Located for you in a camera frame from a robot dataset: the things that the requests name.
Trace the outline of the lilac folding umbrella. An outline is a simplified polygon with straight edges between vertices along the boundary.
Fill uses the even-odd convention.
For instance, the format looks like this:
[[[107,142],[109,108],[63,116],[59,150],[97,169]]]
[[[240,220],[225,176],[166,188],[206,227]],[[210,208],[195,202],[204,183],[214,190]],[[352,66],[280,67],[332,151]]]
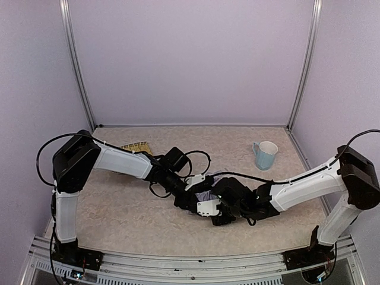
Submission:
[[[214,173],[208,172],[205,174],[204,181],[194,186],[194,194],[198,201],[203,202],[217,199],[217,196],[212,194],[212,190],[226,173],[226,171],[219,170]]]

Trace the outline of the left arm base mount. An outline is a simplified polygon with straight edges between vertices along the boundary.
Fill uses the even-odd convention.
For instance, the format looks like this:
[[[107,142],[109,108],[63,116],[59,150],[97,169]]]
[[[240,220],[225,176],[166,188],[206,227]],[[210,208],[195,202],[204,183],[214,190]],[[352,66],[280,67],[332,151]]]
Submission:
[[[55,249],[52,259],[85,270],[99,271],[103,261],[103,253],[84,248],[68,248],[64,251]]]

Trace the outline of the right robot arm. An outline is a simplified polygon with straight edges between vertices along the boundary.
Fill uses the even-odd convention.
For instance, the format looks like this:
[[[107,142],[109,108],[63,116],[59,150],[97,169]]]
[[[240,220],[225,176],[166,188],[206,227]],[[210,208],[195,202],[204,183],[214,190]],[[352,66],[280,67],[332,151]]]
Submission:
[[[341,193],[326,220],[313,231],[311,248],[331,248],[357,216],[379,204],[379,183],[373,163],[342,145],[326,163],[284,182],[266,182],[251,190],[233,177],[220,179],[211,189],[216,196],[207,207],[213,223],[228,224],[236,217],[253,226],[305,201]]]

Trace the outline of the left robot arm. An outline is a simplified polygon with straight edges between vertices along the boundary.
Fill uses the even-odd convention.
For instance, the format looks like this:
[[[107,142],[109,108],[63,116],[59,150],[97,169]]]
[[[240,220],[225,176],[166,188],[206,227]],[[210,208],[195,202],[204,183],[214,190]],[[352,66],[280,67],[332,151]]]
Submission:
[[[187,154],[173,147],[163,156],[146,151],[129,151],[100,141],[80,130],[53,156],[53,178],[56,197],[55,234],[60,243],[77,241],[76,213],[80,191],[94,169],[130,175],[151,184],[159,184],[176,198],[178,207],[191,192],[205,191],[213,179],[205,174],[188,176],[178,172],[189,163]]]

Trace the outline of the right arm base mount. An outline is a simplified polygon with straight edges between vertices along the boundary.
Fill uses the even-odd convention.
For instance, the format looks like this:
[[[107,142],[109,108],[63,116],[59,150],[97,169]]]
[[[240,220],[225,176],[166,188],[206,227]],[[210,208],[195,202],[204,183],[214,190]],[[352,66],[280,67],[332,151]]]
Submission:
[[[283,252],[287,270],[295,270],[327,262],[335,258],[333,246],[307,246]]]

